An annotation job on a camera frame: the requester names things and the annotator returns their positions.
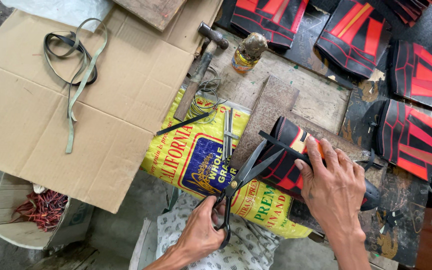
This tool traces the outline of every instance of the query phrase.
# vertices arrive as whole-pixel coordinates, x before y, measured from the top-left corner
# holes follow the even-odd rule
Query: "red and black bag panel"
[[[280,116],[273,126],[270,136],[278,139],[281,143],[291,147],[299,153],[306,154],[306,141],[310,134],[301,127],[296,126],[286,117]],[[258,163],[281,150],[280,145],[267,143],[258,158]],[[319,146],[321,157],[325,158],[321,146]],[[291,197],[303,201],[301,190],[303,189],[303,177],[298,168],[294,165],[295,157],[284,151],[281,156],[271,163],[258,177],[261,181],[275,187]],[[361,211],[371,210],[379,205],[379,190],[365,179],[366,192],[361,202]]]
[[[280,142],[289,145],[299,153],[307,153],[306,139],[310,134],[287,120],[286,117],[279,117],[269,135],[278,139]],[[281,148],[268,142],[261,152],[261,156],[258,158],[258,163],[277,153],[280,149]],[[303,188],[303,177],[296,165],[294,165],[294,160],[294,156],[288,154],[286,151],[283,152],[280,158],[276,159],[262,171],[260,174],[261,181],[275,186],[278,190],[281,190],[292,197],[301,194]]]
[[[237,0],[231,26],[262,34],[270,45],[290,49],[309,0]]]
[[[346,71],[369,79],[390,38],[391,25],[369,3],[341,0],[315,46]]]
[[[432,54],[423,46],[397,41],[390,79],[396,95],[432,107]]]
[[[378,153],[417,177],[432,179],[432,117],[392,99],[381,112]]]

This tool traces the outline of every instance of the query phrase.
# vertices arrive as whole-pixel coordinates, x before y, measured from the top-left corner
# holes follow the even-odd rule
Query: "metal tool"
[[[201,62],[199,62],[196,71],[191,77],[188,88],[186,88],[186,91],[184,92],[184,95],[181,98],[176,111],[174,112],[174,118],[179,121],[183,121],[186,117],[191,102],[193,101],[193,98],[195,97],[195,94],[198,90],[199,84],[203,80],[209,63],[213,59],[216,48],[219,46],[221,49],[226,50],[229,45],[228,41],[223,37],[223,34],[221,34],[219,31],[211,29],[211,27],[204,23],[204,21],[202,21],[199,25],[198,32],[201,35],[207,37],[210,42],[202,54]]]
[[[233,108],[224,111],[224,131],[223,131],[223,161],[228,166],[233,155],[233,138],[238,140],[240,137],[233,134]]]
[[[255,178],[257,175],[259,175],[264,169],[266,169],[269,164],[271,164],[273,161],[278,158],[278,156],[283,152],[283,149],[279,150],[279,152],[275,153],[274,155],[270,156],[263,162],[259,163],[253,168],[253,165],[255,164],[259,154],[261,154],[267,140],[263,140],[256,150],[251,154],[251,156],[246,160],[246,162],[243,164],[241,169],[237,172],[237,174],[234,176],[233,180],[229,183],[228,186],[226,186],[223,191],[221,191],[221,194],[219,194],[219,197],[217,198],[215,204],[213,205],[213,208],[219,205],[221,201],[226,197],[226,207],[224,212],[224,222],[223,224],[218,228],[218,230],[225,229],[226,230],[226,237],[224,241],[221,243],[221,246],[219,249],[223,249],[231,238],[231,230],[230,230],[230,212],[231,212],[231,200],[233,199],[233,196],[236,194],[236,192],[245,186],[249,181],[251,181],[253,178]],[[198,207],[204,200],[206,200],[207,197],[202,199],[196,207]]]

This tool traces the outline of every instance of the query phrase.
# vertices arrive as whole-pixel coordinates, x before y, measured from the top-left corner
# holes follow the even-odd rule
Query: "hammer head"
[[[214,41],[221,49],[226,50],[229,46],[228,41],[223,37],[221,32],[211,29],[204,21],[198,27],[198,32],[207,37],[209,40]]]

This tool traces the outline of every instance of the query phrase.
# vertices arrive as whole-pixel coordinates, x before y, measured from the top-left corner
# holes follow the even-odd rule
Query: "glue bottle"
[[[243,39],[237,46],[234,52],[231,64],[238,73],[246,73],[251,71],[264,51],[268,49],[268,42],[264,35],[251,33]]]

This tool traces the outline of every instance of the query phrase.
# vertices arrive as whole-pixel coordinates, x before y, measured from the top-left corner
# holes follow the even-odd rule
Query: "concrete floor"
[[[11,11],[0,3],[0,25]],[[156,220],[166,206],[171,189],[159,179],[140,171],[117,214],[95,209],[87,239],[101,255],[89,269],[128,269],[143,219]],[[0,269],[25,269],[44,255],[41,251],[18,248],[0,239]],[[276,249],[271,269],[335,270],[338,264],[327,246],[308,238],[286,239]]]

